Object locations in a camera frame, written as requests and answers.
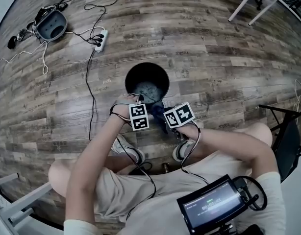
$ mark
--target wooden floor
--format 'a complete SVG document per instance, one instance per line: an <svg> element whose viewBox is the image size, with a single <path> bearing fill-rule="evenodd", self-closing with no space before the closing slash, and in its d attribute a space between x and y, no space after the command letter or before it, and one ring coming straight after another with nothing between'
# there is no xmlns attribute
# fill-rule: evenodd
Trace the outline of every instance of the wooden floor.
<svg viewBox="0 0 301 235"><path fill-rule="evenodd" d="M98 8L84 11L86 3L113 1L70 2L63 12L69 30L89 29L101 14ZM34 37L18 43L14 50L7 43L34 19L40 7L55 2L58 0L15 1L0 27L0 59L9 60L38 47ZM297 102L294 80L301 81L301 24L277 4L248 26L258 12L253 0L228 22L240 2L119 0L108 7L99 25L109 31L109 37L104 51L94 55L89 74L97 100L92 134L124 92L127 72L140 62L162 66L170 78L165 105L189 101L206 128L230 130L256 121L273 126L272 114L257 106L292 109ZM19 180L2 187L11 200L46 183L55 159L75 158L89 142L92 98L84 76L92 46L72 34L50 43L47 75L42 74L43 50L18 56L10 64L0 63L0 177L20 175ZM172 161L177 141L163 134L152 118L150 125L141 132L125 127L123 134L158 169ZM64 203L52 191L34 204L35 212L62 224ZM122 224L98 222L98 226L114 234Z"/></svg>

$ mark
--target white sneaker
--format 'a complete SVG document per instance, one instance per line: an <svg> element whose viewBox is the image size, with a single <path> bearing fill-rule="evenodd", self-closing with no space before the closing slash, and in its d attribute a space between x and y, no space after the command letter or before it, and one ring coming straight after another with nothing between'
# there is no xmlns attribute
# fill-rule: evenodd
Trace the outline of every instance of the white sneaker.
<svg viewBox="0 0 301 235"><path fill-rule="evenodd" d="M193 120L193 122L198 126L198 128L200 128L200 129L204 128L204 123L202 120L195 119L195 120ZM172 152L172 158L177 162L182 162L183 159L185 158L186 149L189 146L193 145L194 143L195 143L194 140L188 139L188 140L182 142L181 144L179 144Z"/></svg>
<svg viewBox="0 0 301 235"><path fill-rule="evenodd" d="M118 134L117 138L119 139L119 141L120 141L121 145L123 146L123 148L125 149L125 151L128 154L133 155L136 158L136 161L137 161L136 163L138 165L142 164L145 161L145 154L142 151L135 148L133 145L129 144L122 135ZM118 154L125 153L125 151L123 150L121 145L119 144L118 140L116 139L114 141L111 149Z"/></svg>

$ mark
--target camera screen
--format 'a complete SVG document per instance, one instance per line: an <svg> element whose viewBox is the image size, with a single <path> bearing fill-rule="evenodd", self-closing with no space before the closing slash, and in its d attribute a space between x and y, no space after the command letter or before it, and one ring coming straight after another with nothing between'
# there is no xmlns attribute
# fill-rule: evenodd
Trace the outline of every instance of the camera screen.
<svg viewBox="0 0 301 235"><path fill-rule="evenodd" d="M199 198L183 204L183 206L191 226L195 228L242 204L240 195L232 189L228 182L225 182Z"/></svg>

